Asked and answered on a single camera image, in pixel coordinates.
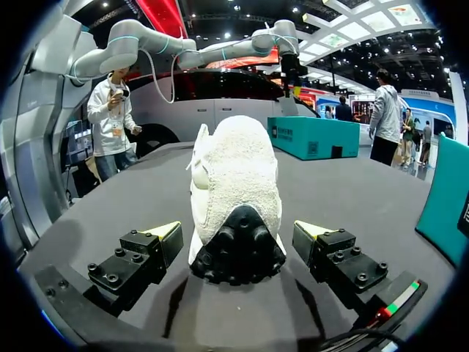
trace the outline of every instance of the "white jacket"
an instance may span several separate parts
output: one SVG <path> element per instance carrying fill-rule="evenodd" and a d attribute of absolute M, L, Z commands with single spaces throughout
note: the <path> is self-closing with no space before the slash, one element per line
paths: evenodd
<path fill-rule="evenodd" d="M 93 124 L 95 156 L 113 155 L 130 149 L 130 142 L 124 132 L 124 127 L 133 130 L 136 126 L 130 114 L 130 95 L 120 106 L 108 110 L 111 90 L 116 92 L 117 89 L 129 90 L 124 82 L 112 84 L 108 77 L 95 87 L 88 100 L 88 120 Z M 120 136 L 115 136 L 115 129 L 121 130 Z"/>
<path fill-rule="evenodd" d="M 399 143 L 401 139 L 402 107 L 393 86 L 386 84 L 376 90 L 370 130 L 375 136 Z"/>

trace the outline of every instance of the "tire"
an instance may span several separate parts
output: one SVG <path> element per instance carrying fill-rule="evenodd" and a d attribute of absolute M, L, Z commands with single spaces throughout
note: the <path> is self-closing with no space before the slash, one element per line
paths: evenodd
<path fill-rule="evenodd" d="M 128 138 L 130 143 L 137 143 L 137 158 L 143 158 L 165 144 L 179 142 L 171 130 L 162 125 L 153 124 L 142 125 L 142 131 L 138 136 L 132 136 L 128 133 Z"/>

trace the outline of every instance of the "teal box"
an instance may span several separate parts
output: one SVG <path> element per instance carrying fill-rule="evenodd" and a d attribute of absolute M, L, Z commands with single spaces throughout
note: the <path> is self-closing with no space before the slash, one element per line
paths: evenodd
<path fill-rule="evenodd" d="M 269 117 L 272 145 L 301 160 L 355 158 L 360 125 L 316 117 Z"/>

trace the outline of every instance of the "teal panel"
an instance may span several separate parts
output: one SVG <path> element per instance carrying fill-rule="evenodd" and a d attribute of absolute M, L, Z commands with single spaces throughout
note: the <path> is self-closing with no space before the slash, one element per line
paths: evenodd
<path fill-rule="evenodd" d="M 455 266 L 461 263 L 468 237 L 458 230 L 469 193 L 469 147 L 440 137 L 433 184 L 416 230 Z"/>
<path fill-rule="evenodd" d="M 267 129 L 272 145 L 301 160 L 358 156 L 360 125 L 313 117 L 269 117 Z"/>

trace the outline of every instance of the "red stripe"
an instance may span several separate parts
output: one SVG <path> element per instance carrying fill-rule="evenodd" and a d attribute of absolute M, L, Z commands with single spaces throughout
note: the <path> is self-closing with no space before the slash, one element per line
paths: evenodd
<path fill-rule="evenodd" d="M 159 31 L 179 38 L 188 37 L 177 0 L 137 0 L 153 27 Z"/>

